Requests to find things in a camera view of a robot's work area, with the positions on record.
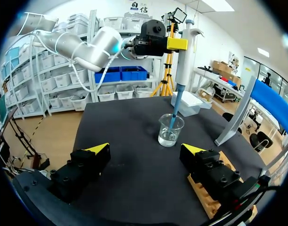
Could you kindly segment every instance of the water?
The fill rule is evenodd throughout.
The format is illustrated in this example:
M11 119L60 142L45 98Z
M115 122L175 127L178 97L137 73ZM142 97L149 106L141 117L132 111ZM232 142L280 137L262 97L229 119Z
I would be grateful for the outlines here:
M176 132L170 130L160 131L158 138L159 144L164 147L172 147L175 145L177 140L177 135L175 133Z

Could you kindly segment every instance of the wooden floor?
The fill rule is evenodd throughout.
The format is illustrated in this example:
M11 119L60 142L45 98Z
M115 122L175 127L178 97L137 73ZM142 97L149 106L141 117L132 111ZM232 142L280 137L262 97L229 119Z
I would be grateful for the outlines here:
M235 113L239 103L226 102L222 103L218 99L214 98L221 106L228 110L230 113ZM224 111L218 106L212 106L220 115ZM23 129L23 131L32 139L32 144L39 153L45 153L50 159L51 165L47 170L58 169L63 166L66 161L70 158L70 153L73 149L73 144L77 132L79 122L81 120L82 112L66 112L66 113L54 113L52 116L47 116L44 118L36 129L35 134L32 136L38 123L41 121L41 117L32 117L25 120L16 120L17 124ZM254 127L256 125L247 119L245 124L252 124ZM242 135L249 142L249 134L246 131L245 126L242 128ZM263 131L265 134L269 134L272 126L266 120L263 120L259 131ZM255 133L255 129L251 128L249 133ZM5 130L5 139L11 148L11 155L15 157L20 157L23 159L25 150L23 146L19 143L18 139L12 128L8 125ZM282 136L277 132L273 138L273 145L265 149L261 153L261 157L265 164L268 164L271 160L277 156L277 154L282 150ZM24 166L30 167L31 160L25 158Z

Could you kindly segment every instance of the yellow tripod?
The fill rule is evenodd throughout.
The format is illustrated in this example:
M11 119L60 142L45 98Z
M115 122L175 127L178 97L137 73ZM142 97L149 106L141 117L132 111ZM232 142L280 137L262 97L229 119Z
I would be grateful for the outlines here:
M175 33L173 32L173 29L174 29L174 23L171 23L170 35L169 35L170 38L174 38L174 36L175 36ZM157 88L154 90L154 92L151 94L151 97L156 95L156 93L158 92L158 90L161 87L162 87L162 90L160 92L160 96L161 97L168 96L168 95L172 96L172 91L170 89L170 83L171 83L172 90L174 90L174 83L173 83L172 76L171 76L172 59L173 59L173 53L167 54L164 78L160 82L160 84L157 86Z

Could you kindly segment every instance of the glass beaker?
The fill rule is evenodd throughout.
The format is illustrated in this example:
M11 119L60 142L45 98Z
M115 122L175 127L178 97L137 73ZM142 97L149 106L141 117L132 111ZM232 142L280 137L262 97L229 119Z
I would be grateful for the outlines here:
M176 144L178 135L181 132L181 129L184 127L184 120L176 116L176 120L173 124L173 127L170 129L172 114L165 114L160 117L159 122L161 123L160 132L159 132L159 144L164 147L172 147Z

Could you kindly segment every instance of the black table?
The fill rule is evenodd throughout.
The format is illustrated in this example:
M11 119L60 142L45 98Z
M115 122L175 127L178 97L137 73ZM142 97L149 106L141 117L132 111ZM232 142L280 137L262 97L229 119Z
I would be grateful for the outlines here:
M72 205L94 216L125 222L204 223L208 217L179 160L182 143L223 151L244 180L259 175L264 163L240 133L220 147L214 144L227 121L213 109L182 117L185 126L177 144L162 147L158 119L172 111L168 97L88 104L74 150L110 143L112 159L99 180L88 185Z

